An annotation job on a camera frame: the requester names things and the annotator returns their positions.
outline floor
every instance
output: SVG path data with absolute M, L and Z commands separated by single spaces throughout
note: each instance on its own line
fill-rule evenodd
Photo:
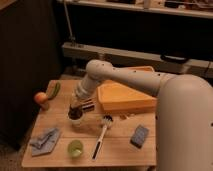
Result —
M 61 75 L 61 79 L 80 79 L 79 76 L 70 76 L 67 74 Z M 19 151 L 14 151 L 7 145 L 0 142 L 0 171 L 145 171 L 146 168 L 141 167 L 101 167 L 101 168 L 22 168 L 21 161 L 24 155 L 26 144 L 30 138 L 32 128 L 28 130 L 22 142 L 22 147 Z

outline brush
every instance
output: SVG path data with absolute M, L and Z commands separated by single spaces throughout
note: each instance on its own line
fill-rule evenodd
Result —
M 95 151 L 92 155 L 92 160 L 95 160 L 96 159 L 96 156 L 98 154 L 98 152 L 100 151 L 101 149 L 101 145 L 102 145 L 102 142 L 103 142 L 103 138 L 104 138 L 104 135 L 106 133 L 106 130 L 107 128 L 110 128 L 111 125 L 112 125 L 112 122 L 113 122 L 113 119 L 110 115 L 105 115 L 102 119 L 102 132 L 101 132 L 101 135 L 100 137 L 98 138 L 98 141 L 96 143 L 96 146 L 95 146 Z

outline orange box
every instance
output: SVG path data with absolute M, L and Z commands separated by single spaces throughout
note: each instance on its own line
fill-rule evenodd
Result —
M 129 68 L 154 71 L 151 66 Z M 156 98 L 111 80 L 98 87 L 98 100 L 104 111 L 112 114 L 153 112 L 156 106 Z

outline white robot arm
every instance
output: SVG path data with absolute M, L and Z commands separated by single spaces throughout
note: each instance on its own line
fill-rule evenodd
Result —
M 75 89 L 90 97 L 111 79 L 157 97 L 157 171 L 213 170 L 213 89 L 200 77 L 115 68 L 92 60 Z

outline wooden tabletop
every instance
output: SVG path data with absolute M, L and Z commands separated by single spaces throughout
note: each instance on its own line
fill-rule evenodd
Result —
M 49 83 L 48 91 L 58 80 Z M 91 167 L 91 166 L 155 166 L 155 115 L 142 113 L 123 120 L 119 115 L 113 115 L 113 125 L 107 130 L 103 145 L 95 161 L 92 153 L 101 133 L 101 118 L 104 114 L 97 101 L 96 93 L 92 97 L 95 110 L 84 114 L 84 121 L 79 127 L 73 127 L 68 118 L 71 93 L 76 86 L 76 80 L 60 80 L 61 89 L 47 111 L 40 110 L 31 137 L 40 135 L 44 129 L 57 126 L 61 131 L 54 150 L 47 155 L 32 157 L 31 147 L 27 145 L 23 167 Z M 130 137 L 136 127 L 141 124 L 149 129 L 149 134 L 141 149 L 130 144 Z M 68 144 L 78 139 L 83 142 L 84 153 L 77 159 L 71 159 L 67 152 Z

